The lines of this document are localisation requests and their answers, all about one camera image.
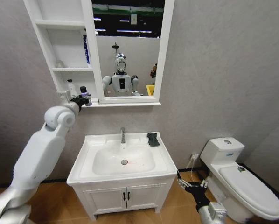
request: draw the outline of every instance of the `gray wall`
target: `gray wall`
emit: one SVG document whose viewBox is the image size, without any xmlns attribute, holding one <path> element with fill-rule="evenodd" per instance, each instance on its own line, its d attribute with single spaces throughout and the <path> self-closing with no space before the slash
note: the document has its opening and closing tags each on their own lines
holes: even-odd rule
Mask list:
<svg viewBox="0 0 279 224">
<path fill-rule="evenodd" d="M 126 56 L 126 70 L 128 75 L 136 75 L 139 78 L 138 92 L 148 95 L 146 85 L 151 85 L 155 79 L 150 77 L 153 65 L 158 62 L 160 39 L 156 38 L 136 38 L 126 36 L 97 36 L 99 52 L 99 62 L 101 75 L 113 76 L 117 71 L 115 65 L 115 50 L 112 45 L 119 45 L 118 53 L 122 52 Z M 108 95 L 116 96 L 112 86 L 107 90 L 111 91 Z"/>
<path fill-rule="evenodd" d="M 50 178 L 67 177 L 84 134 L 160 131 L 177 167 L 211 138 L 234 136 L 244 161 L 279 125 L 279 0 L 177 0 L 161 106 L 81 111 Z M 54 87 L 21 0 L 0 0 L 0 183 Z"/>
<path fill-rule="evenodd" d="M 279 192 L 279 125 L 244 163 Z"/>
</svg>

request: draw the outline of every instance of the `white toilet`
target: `white toilet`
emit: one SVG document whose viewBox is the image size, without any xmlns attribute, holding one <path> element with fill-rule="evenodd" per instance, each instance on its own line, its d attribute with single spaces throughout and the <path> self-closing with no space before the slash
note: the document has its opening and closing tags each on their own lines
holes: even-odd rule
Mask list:
<svg viewBox="0 0 279 224">
<path fill-rule="evenodd" d="M 210 169 L 208 188 L 236 222 L 245 223 L 253 215 L 268 220 L 279 219 L 278 198 L 257 177 L 235 162 L 243 149 L 244 145 L 234 138 L 208 141 L 201 154 Z"/>
</svg>

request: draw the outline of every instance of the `toilet seat lid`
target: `toilet seat lid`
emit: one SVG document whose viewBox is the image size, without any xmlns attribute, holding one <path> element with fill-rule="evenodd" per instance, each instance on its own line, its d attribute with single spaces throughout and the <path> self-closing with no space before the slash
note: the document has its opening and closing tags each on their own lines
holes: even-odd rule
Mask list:
<svg viewBox="0 0 279 224">
<path fill-rule="evenodd" d="M 226 182 L 252 207 L 265 214 L 279 215 L 279 200 L 256 176 L 241 166 L 219 170 Z"/>
</svg>

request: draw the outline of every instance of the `cabinet door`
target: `cabinet door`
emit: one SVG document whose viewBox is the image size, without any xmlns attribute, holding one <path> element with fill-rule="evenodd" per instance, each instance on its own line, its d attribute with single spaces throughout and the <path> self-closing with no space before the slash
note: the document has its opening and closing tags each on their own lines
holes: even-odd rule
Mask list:
<svg viewBox="0 0 279 224">
<path fill-rule="evenodd" d="M 112 188 L 84 191 L 94 214 L 126 209 L 126 188 Z"/>
<path fill-rule="evenodd" d="M 128 209 L 144 209 L 158 206 L 159 194 L 165 184 L 143 185 L 126 188 Z"/>
</svg>

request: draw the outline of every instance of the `floor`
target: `floor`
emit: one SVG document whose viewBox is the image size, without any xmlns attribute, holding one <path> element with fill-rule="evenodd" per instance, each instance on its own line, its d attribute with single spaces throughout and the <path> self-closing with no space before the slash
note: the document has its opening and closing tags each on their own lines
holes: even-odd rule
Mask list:
<svg viewBox="0 0 279 224">
<path fill-rule="evenodd" d="M 186 181 L 189 172 L 182 172 Z M 193 179 L 199 182 L 196 172 Z M 206 196 L 215 201 L 207 190 Z M 79 202 L 73 188 L 65 182 L 41 184 L 38 192 L 29 201 L 32 205 L 30 219 L 37 224 L 200 224 L 200 217 L 195 209 L 195 201 L 174 182 L 160 213 L 154 209 L 135 210 L 99 215 L 96 222 L 91 221 Z M 235 224 L 230 218 L 227 224 Z"/>
</svg>

